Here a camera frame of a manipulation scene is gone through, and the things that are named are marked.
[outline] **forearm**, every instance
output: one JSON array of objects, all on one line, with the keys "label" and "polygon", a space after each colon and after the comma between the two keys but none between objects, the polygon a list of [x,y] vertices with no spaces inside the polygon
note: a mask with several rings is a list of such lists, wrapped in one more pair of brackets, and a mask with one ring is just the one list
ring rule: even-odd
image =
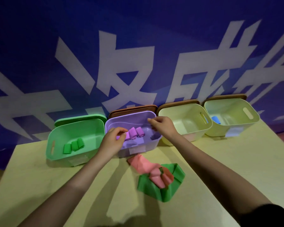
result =
[{"label": "forearm", "polygon": [[198,149],[181,135],[175,135],[170,141],[236,221],[239,221],[242,214],[260,205],[271,203],[247,180]]},{"label": "forearm", "polygon": [[101,156],[94,156],[68,182],[32,212],[19,227],[62,227],[107,162],[108,160]]}]

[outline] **green storage bin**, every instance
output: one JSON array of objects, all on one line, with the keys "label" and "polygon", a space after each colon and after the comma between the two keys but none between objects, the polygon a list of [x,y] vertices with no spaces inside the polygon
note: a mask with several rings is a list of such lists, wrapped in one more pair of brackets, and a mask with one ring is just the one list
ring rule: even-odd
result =
[{"label": "green storage bin", "polygon": [[[202,137],[211,128],[212,120],[205,109],[197,103],[178,105],[182,102],[168,103],[168,107],[159,108],[159,116],[169,117],[179,134],[192,142]],[[172,143],[165,137],[162,141],[172,146]]]},{"label": "green storage bin", "polygon": [[[52,130],[48,137],[46,158],[62,167],[86,163],[98,151],[105,135],[103,121],[106,120],[105,116],[99,114],[57,120],[55,125],[58,124],[58,127]],[[64,145],[71,144],[78,138],[82,138],[84,147],[72,151],[70,154],[64,154]]]},{"label": "green storage bin", "polygon": [[221,123],[213,122],[211,129],[205,133],[211,137],[238,136],[260,120],[259,114],[243,99],[209,100],[204,103],[204,108],[211,118],[216,116]]}]

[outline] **purple storage bin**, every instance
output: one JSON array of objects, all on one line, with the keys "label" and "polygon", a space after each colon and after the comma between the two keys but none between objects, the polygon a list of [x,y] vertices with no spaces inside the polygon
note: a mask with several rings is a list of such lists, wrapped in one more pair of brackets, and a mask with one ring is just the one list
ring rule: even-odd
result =
[{"label": "purple storage bin", "polygon": [[124,158],[136,153],[150,151],[156,148],[159,140],[162,138],[160,133],[152,130],[151,125],[148,123],[148,118],[155,118],[156,114],[152,111],[142,111],[137,113],[132,113],[124,116],[118,116],[109,119],[105,123],[105,133],[107,133],[110,128],[114,127],[124,127],[126,129],[131,129],[132,127],[141,127],[145,133],[143,137],[137,137],[134,140],[125,141],[121,150],[118,152],[119,158]]}]

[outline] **green cloth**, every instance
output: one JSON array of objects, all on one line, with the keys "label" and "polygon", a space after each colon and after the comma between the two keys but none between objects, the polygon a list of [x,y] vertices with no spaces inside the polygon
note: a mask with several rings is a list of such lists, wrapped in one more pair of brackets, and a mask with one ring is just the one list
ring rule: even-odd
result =
[{"label": "green cloth", "polygon": [[82,138],[77,139],[78,147],[79,149],[84,147],[84,142]]},{"label": "green cloth", "polygon": [[73,151],[79,150],[79,146],[78,146],[77,140],[76,141],[72,141],[71,148],[73,149]]},{"label": "green cloth", "polygon": [[149,174],[142,174],[139,177],[137,189],[138,191],[141,191],[159,201],[168,202],[183,182],[185,173],[176,163],[162,164],[162,166],[169,169],[174,176],[174,181],[168,186],[168,188],[160,189],[149,179]]},{"label": "green cloth", "polygon": [[64,154],[70,154],[71,153],[71,144],[70,143],[67,143],[67,144],[64,145],[63,153]]}]

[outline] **black sleeve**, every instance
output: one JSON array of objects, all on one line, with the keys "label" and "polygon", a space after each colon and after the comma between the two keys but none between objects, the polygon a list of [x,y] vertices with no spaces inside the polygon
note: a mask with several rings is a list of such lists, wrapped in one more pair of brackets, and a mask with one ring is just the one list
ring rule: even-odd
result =
[{"label": "black sleeve", "polygon": [[281,206],[267,204],[244,214],[240,220],[241,227],[250,226],[284,226],[284,209]]}]

